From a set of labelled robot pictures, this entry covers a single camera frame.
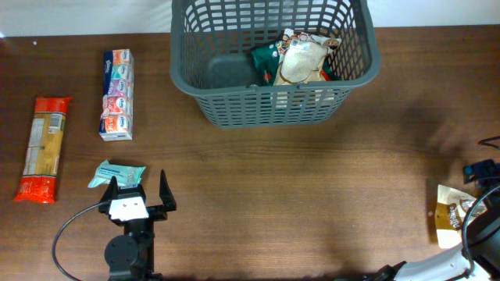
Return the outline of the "green cocoa bag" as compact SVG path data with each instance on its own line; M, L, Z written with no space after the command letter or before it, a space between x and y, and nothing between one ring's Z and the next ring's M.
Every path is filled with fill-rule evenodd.
M252 59L263 86L307 84L340 80L327 63L326 56L294 52L286 58L280 52L282 41L273 41L252 51Z

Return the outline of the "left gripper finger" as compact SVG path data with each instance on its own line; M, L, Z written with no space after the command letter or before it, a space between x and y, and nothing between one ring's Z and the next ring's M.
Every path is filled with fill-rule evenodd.
M165 207L175 207L176 202L174 196L169 188L165 170L162 169L160 173L160 181L159 181L159 197L162 200L162 204Z
M116 192L118 191L118 183L115 176L113 176L110 180L108 187L105 190L105 193L102 195L102 202L110 202L116 197Z

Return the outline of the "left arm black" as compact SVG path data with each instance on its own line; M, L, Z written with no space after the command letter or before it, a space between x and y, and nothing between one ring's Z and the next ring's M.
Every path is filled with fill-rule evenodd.
M160 205L146 205L141 184L120 187L113 177L103 194L98 211L123 228L123 234L112 238L105 248L110 280L162 280L155 272L154 224L167 220L167 213L177 210L166 173L159 177Z

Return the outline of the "beige rice bag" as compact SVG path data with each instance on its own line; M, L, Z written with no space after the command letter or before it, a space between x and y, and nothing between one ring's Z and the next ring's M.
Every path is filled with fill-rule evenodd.
M286 28L278 41L280 55L274 86L339 80L328 59L342 39Z

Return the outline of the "beige snack bag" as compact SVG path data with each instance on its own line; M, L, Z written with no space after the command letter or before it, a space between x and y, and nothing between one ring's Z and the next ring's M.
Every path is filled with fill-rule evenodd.
M451 187L437 187L434 212L437 243L441 249L452 248L462 241L463 221L476 198Z

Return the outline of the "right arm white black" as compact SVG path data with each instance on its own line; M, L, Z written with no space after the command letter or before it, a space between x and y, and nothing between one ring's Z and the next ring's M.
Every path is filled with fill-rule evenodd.
M363 280L499 279L499 164L483 160L464 166L462 174L480 195L437 187L434 225L443 251L422 261L386 265Z

